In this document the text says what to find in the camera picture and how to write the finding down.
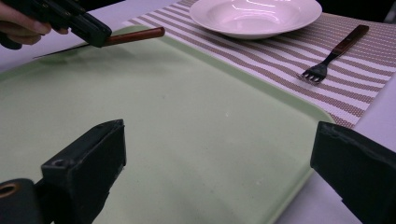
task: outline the white bowl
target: white bowl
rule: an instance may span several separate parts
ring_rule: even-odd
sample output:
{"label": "white bowl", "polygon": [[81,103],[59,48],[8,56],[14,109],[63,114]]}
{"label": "white bowl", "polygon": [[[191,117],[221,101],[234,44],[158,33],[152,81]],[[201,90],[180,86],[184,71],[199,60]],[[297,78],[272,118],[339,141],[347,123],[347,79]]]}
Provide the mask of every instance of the white bowl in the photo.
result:
{"label": "white bowl", "polygon": [[303,28],[321,12],[316,0],[199,0],[190,8],[191,18],[199,25],[242,39]]}

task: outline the striped placemat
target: striped placemat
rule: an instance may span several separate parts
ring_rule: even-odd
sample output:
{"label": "striped placemat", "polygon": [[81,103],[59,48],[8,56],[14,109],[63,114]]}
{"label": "striped placemat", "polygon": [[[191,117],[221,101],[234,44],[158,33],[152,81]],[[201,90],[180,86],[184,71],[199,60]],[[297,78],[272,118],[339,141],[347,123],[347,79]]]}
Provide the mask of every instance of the striped placemat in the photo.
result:
{"label": "striped placemat", "polygon": [[[298,31],[262,40],[238,40],[198,26],[190,17],[196,0],[182,0],[128,24],[163,26],[167,35],[318,105],[337,124],[352,128],[396,72],[396,25],[322,14]],[[370,31],[329,66],[313,86],[297,76],[320,63],[357,25]]]}

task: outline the black device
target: black device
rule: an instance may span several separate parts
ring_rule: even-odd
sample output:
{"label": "black device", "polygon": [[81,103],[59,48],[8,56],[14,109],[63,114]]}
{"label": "black device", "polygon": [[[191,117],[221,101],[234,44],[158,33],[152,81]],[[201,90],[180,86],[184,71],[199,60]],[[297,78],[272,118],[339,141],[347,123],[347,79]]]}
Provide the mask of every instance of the black device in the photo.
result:
{"label": "black device", "polygon": [[1,224],[91,224],[126,164],[122,119],[99,124],[41,166],[0,183]]}
{"label": "black device", "polygon": [[396,223],[393,151],[346,127],[320,122],[311,167],[362,223]]}
{"label": "black device", "polygon": [[[71,32],[92,46],[101,48],[111,36],[111,29],[73,0],[2,0],[38,21],[48,22],[53,29],[71,29]],[[0,44],[8,49],[20,49],[4,33],[0,33]]]}
{"label": "black device", "polygon": [[107,7],[118,2],[123,2],[124,0],[74,0],[84,7],[87,11],[95,10],[100,7]]}
{"label": "black device", "polygon": [[383,22],[394,0],[317,0],[323,12],[364,21]]}

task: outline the finger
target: finger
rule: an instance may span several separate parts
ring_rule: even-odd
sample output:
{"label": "finger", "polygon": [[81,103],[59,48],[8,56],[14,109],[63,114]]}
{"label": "finger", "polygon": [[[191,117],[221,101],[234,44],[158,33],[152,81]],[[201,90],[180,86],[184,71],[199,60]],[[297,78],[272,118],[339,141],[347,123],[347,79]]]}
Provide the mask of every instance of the finger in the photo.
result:
{"label": "finger", "polygon": [[33,45],[41,39],[41,35],[29,35],[29,36],[8,35],[7,37],[10,40],[23,45]]}
{"label": "finger", "polygon": [[8,35],[37,35],[36,32],[9,21],[0,21],[0,32]]}
{"label": "finger", "polygon": [[9,7],[0,1],[0,21],[9,21],[16,23],[26,29],[33,31],[38,34],[48,34],[50,32],[50,25],[48,23],[43,23],[36,21],[30,17],[27,17],[20,13],[18,10]]}
{"label": "finger", "polygon": [[69,34],[69,30],[67,30],[67,29],[63,29],[63,28],[61,28],[61,29],[59,29],[59,30],[55,30],[58,34],[60,34],[60,35],[67,35],[67,34]]}

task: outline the white table surface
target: white table surface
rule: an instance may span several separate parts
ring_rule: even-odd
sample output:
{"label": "white table surface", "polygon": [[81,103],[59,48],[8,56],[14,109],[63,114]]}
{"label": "white table surface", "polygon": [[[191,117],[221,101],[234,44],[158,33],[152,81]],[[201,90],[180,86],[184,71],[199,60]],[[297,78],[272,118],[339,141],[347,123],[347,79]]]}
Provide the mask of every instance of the white table surface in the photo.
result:
{"label": "white table surface", "polygon": [[[166,7],[177,0],[126,0],[124,2],[97,9],[91,14],[107,24],[112,30],[122,28],[124,21],[143,15],[152,10]],[[28,63],[35,56],[66,49],[82,41],[71,35],[52,32],[43,36],[33,46],[20,50],[0,48],[0,72]],[[396,80],[393,77],[376,96],[355,130],[375,140],[377,143],[396,150]],[[301,192],[279,218],[278,223],[293,224],[334,224],[360,223],[341,203],[341,198],[318,175],[313,174]]]}

